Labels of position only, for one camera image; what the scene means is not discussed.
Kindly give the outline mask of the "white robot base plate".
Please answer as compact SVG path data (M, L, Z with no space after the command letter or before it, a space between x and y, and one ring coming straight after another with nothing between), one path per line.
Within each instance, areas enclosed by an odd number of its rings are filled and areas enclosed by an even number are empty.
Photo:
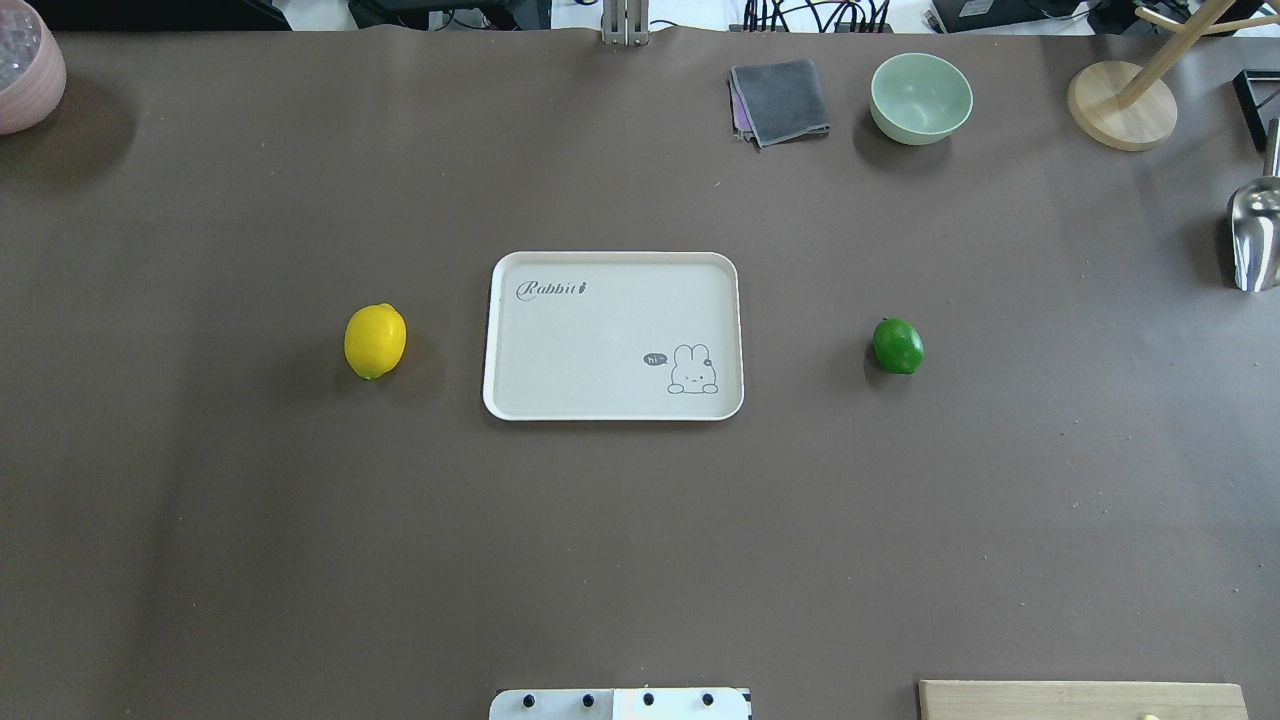
M751 719L750 691L733 687L508 689L489 719Z

